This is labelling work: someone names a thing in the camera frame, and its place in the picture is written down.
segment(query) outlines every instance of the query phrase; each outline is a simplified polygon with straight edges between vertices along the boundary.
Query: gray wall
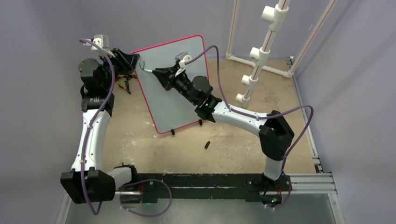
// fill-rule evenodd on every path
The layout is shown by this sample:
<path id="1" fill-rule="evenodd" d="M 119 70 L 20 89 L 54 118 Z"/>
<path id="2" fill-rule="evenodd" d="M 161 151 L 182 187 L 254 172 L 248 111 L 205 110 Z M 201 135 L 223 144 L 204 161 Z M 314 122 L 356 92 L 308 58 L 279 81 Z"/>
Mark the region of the gray wall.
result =
<path id="1" fill-rule="evenodd" d="M 81 134 L 78 63 L 95 57 L 75 0 L 0 7 L 0 223 L 54 223 Z"/>
<path id="2" fill-rule="evenodd" d="M 260 20 L 266 5 L 277 0 L 242 0 L 233 54 L 247 57 L 262 46 L 268 23 Z M 270 57 L 294 55 L 317 14 L 328 0 L 293 0 L 271 48 Z M 225 55 L 234 0 L 84 0 L 96 32 L 133 51 L 181 37 L 201 34 L 206 45 L 216 44 Z"/>
<path id="3" fill-rule="evenodd" d="M 296 71 L 351 224 L 396 218 L 395 10 L 392 0 L 339 1 Z"/>

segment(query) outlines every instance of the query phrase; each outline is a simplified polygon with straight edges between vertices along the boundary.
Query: gray partition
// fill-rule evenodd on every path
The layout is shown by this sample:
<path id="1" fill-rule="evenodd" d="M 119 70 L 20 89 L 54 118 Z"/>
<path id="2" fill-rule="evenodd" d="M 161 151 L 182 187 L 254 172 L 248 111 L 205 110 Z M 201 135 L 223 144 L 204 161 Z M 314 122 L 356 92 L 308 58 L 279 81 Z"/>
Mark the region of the gray partition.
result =
<path id="1" fill-rule="evenodd" d="M 162 211 L 169 199 L 159 199 L 154 204 L 136 204 L 127 207 L 134 211 L 155 214 Z M 86 204 L 70 206 L 67 224 L 334 224 L 327 194 L 292 194 L 280 209 L 271 211 L 261 203 L 244 200 L 198 200 L 174 199 L 169 210 L 162 216 L 145 218 L 120 210 L 119 196 L 111 202 L 103 202 L 102 209 L 94 216 Z"/>
<path id="2" fill-rule="evenodd" d="M 133 53 L 140 54 L 138 63 L 143 66 L 144 62 L 145 69 L 153 70 L 175 65 L 175 56 L 180 52 L 187 51 L 192 57 L 195 57 L 203 50 L 203 38 L 200 35 L 195 35 Z M 136 66 L 136 74 L 151 118 L 159 134 L 200 119 L 194 112 L 195 106 L 175 89 L 165 91 L 157 78 L 152 73 L 141 70 L 139 65 Z M 208 76 L 205 56 L 200 57 L 188 67 L 186 74 L 190 80 L 195 76 Z"/>

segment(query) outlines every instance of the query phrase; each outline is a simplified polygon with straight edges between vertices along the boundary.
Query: cable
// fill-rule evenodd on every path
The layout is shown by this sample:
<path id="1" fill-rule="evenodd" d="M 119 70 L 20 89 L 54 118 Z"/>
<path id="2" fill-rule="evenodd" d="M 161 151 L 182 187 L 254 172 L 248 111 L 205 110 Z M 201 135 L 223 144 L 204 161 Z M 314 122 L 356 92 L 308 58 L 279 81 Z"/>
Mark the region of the cable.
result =
<path id="1" fill-rule="evenodd" d="M 123 187 L 131 187 L 131 186 L 134 186 L 134 185 L 137 185 L 137 184 L 146 183 L 146 182 L 151 182 L 151 181 L 160 182 L 160 183 L 162 183 L 162 184 L 166 187 L 166 189 L 168 189 L 168 192 L 169 192 L 169 203 L 168 203 L 168 206 L 166 206 L 166 208 L 165 208 L 162 212 L 157 213 L 157 214 L 154 214 L 154 215 L 146 215 L 146 214 L 141 214 L 141 213 L 136 212 L 136 211 L 132 211 L 132 210 L 126 208 L 126 207 L 122 204 L 121 197 L 120 197 L 120 204 L 121 204 L 120 209 L 122 208 L 122 209 L 124 209 L 125 211 L 129 211 L 129 212 L 131 212 L 131 213 L 133 213 L 133 214 L 135 214 L 135 215 L 138 215 L 138 216 L 141 216 L 141 217 L 148 217 L 148 218 L 157 217 L 157 216 L 160 216 L 160 215 L 162 215 L 163 213 L 165 213 L 165 212 L 169 209 L 170 205 L 172 204 L 172 192 L 170 191 L 169 186 L 168 186 L 167 184 L 165 184 L 164 182 L 162 182 L 162 181 L 160 181 L 160 180 L 157 180 L 157 179 L 147 179 L 147 180 L 144 180 L 144 181 L 139 181 L 139 182 L 135 182 L 135 183 L 131 183 L 131 184 L 125 184 L 125 185 L 123 185 Z"/>
<path id="2" fill-rule="evenodd" d="M 245 115 L 245 116 L 247 116 L 247 117 L 251 117 L 251 118 L 255 118 L 255 119 L 259 119 L 259 120 L 264 120 L 264 119 L 279 118 L 279 117 L 281 117 L 281 116 L 284 116 L 284 115 L 286 115 L 286 114 L 292 113 L 292 112 L 294 112 L 294 111 L 296 111 L 296 110 L 299 110 L 299 109 L 303 109 L 303 108 L 305 108 L 305 107 L 309 107 L 309 109 L 311 110 L 311 113 L 310 113 L 310 115 L 309 115 L 309 118 L 308 118 L 307 123 L 305 124 L 303 130 L 301 131 L 301 133 L 300 133 L 300 135 L 297 137 L 297 139 L 294 141 L 294 143 L 290 146 L 289 150 L 286 152 L 286 154 L 285 154 L 285 156 L 284 156 L 284 160 L 283 160 L 283 163 L 282 163 L 282 175 L 285 175 L 286 178 L 287 178 L 288 181 L 289 181 L 289 192 L 288 192 L 288 194 L 287 194 L 285 200 L 283 200 L 283 202 L 282 202 L 279 206 L 273 208 L 273 209 L 278 209 L 278 208 L 282 207 L 282 206 L 287 202 L 287 200 L 289 199 L 289 196 L 290 196 L 290 192 L 291 192 L 291 180 L 290 180 L 290 178 L 289 178 L 289 177 L 284 173 L 284 171 L 283 171 L 284 166 L 285 166 L 285 164 L 286 164 L 287 156 L 290 154 L 291 150 L 296 146 L 297 142 L 300 141 L 301 137 L 304 135 L 305 131 L 307 130 L 309 124 L 310 124 L 311 121 L 312 121 L 314 109 L 313 109 L 313 107 L 312 107 L 311 105 L 300 105 L 300 106 L 295 107 L 295 108 L 293 108 L 293 109 L 291 109 L 291 110 L 288 110 L 288 111 L 286 111 L 286 112 L 279 113 L 279 114 L 272 115 L 272 116 L 267 116 L 267 117 L 258 117 L 258 116 L 255 116 L 255 115 L 251 115 L 251 114 L 248 114 L 248 113 L 245 113 L 245 112 L 242 112 L 242 111 L 238 111 L 238 110 L 236 110 L 236 109 L 233 109 L 233 108 L 231 107 L 231 105 L 228 104 L 227 98 L 226 98 L 226 96 L 225 96 L 225 94 L 224 94 L 224 92 L 223 92 L 223 88 L 221 87 L 221 81 L 220 81 L 219 48 L 218 48 L 216 45 L 209 46 L 209 47 L 206 48 L 202 53 L 200 53 L 199 55 L 197 55 L 195 58 L 191 59 L 190 61 L 186 62 L 185 64 L 188 65 L 188 64 L 190 64 L 190 63 L 193 63 L 194 61 L 196 61 L 198 58 L 200 58 L 203 54 L 205 54 L 205 53 L 206 53 L 209 49 L 211 49 L 211 48 L 215 48 L 215 49 L 216 49 L 216 58 L 217 58 L 217 82 L 219 83 L 220 93 L 221 93 L 221 95 L 222 95 L 222 97 L 223 97 L 223 100 L 224 100 L 224 103 L 226 104 L 226 107 L 227 107 L 228 109 L 230 109 L 231 111 L 233 111 L 233 112 L 235 112 L 235 113 L 238 113 L 238 114 L 241 114 L 241 115 Z"/>
<path id="3" fill-rule="evenodd" d="M 114 67 L 113 67 L 113 64 L 112 64 L 109 56 L 107 55 L 107 53 L 102 48 L 100 48 L 97 44 L 93 43 L 92 41 L 84 39 L 84 38 L 81 38 L 80 42 L 81 43 L 89 43 L 92 46 L 96 47 L 105 56 L 107 62 L 109 63 L 110 70 L 111 70 L 111 73 L 112 73 L 112 83 L 111 83 L 111 86 L 110 86 L 109 93 L 107 94 L 107 96 L 105 98 L 105 101 L 103 101 L 102 105 L 100 105 L 99 109 L 93 115 L 91 121 L 89 122 L 89 124 L 87 126 L 87 130 L 86 130 L 86 133 L 85 133 L 85 136 L 84 136 L 84 141 L 83 141 L 83 148 L 81 150 L 81 160 L 80 160 L 81 161 L 80 162 L 81 163 L 81 170 L 80 170 L 81 175 L 80 176 L 81 176 L 81 185 L 82 185 L 82 189 L 83 189 L 83 194 L 84 194 L 84 198 L 85 198 L 85 201 L 88 204 L 89 209 L 91 210 L 91 212 L 94 215 L 97 215 L 97 214 L 99 214 L 100 207 L 102 206 L 102 202 L 99 202 L 97 211 L 95 211 L 95 209 L 92 206 L 91 201 L 89 200 L 88 192 L 87 192 L 86 185 L 85 185 L 85 175 L 84 175 L 84 171 L 85 171 L 85 151 L 86 151 L 86 146 L 87 146 L 87 143 L 88 143 L 89 134 L 90 134 L 91 129 L 93 127 L 93 123 L 95 122 L 95 119 L 98 116 L 98 114 L 103 110 L 103 108 L 105 107 L 105 105 L 109 101 L 110 96 L 111 96 L 111 94 L 113 92 L 114 83 L 115 83 L 115 72 L 114 72 Z"/>

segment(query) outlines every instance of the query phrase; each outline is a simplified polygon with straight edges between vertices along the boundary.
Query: white board with red border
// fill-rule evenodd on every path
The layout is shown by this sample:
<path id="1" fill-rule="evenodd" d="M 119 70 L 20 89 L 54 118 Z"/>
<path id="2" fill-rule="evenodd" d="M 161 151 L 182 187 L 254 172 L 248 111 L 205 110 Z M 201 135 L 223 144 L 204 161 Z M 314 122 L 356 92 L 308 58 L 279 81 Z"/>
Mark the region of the white board with red border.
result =
<path id="1" fill-rule="evenodd" d="M 194 58 L 204 49 L 203 37 L 193 35 L 136 50 L 133 54 L 140 55 L 138 63 L 141 66 L 144 62 L 145 69 L 153 70 L 175 65 L 175 56 L 181 52 L 187 51 Z M 193 106 L 175 89 L 165 91 L 158 79 L 152 73 L 140 69 L 139 64 L 137 64 L 135 71 L 151 118 L 159 134 L 199 121 L 200 118 L 194 112 L 196 106 Z M 187 68 L 186 74 L 190 80 L 195 76 L 209 77 L 206 56 L 203 55 L 192 63 Z"/>

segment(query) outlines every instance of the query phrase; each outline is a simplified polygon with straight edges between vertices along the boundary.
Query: plywood surface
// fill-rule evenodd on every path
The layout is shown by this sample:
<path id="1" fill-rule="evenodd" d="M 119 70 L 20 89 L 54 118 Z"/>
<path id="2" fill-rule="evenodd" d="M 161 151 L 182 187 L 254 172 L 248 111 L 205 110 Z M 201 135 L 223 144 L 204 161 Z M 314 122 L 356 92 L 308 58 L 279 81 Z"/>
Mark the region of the plywood surface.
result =
<path id="1" fill-rule="evenodd" d="M 287 70 L 285 61 L 268 61 L 268 66 Z M 208 60 L 213 94 L 221 97 L 216 74 L 216 61 Z M 223 90 L 229 103 L 235 102 L 237 93 L 243 93 L 240 83 L 243 74 L 250 75 L 253 68 L 222 60 L 220 74 Z M 259 139 L 236 127 L 204 121 L 203 126 L 193 124 L 170 133 L 159 135 L 137 80 L 129 81 L 132 95 L 115 87 L 113 117 L 106 133 L 105 172 L 121 162 L 134 164 L 140 173 L 260 173 L 265 156 Z M 257 112 L 286 111 L 298 106 L 292 80 L 261 71 L 256 90 L 247 109 Z M 304 127 L 300 112 L 285 116 L 297 136 Z M 303 137 L 293 149 L 286 163 L 286 173 L 314 173 L 309 144 Z"/>

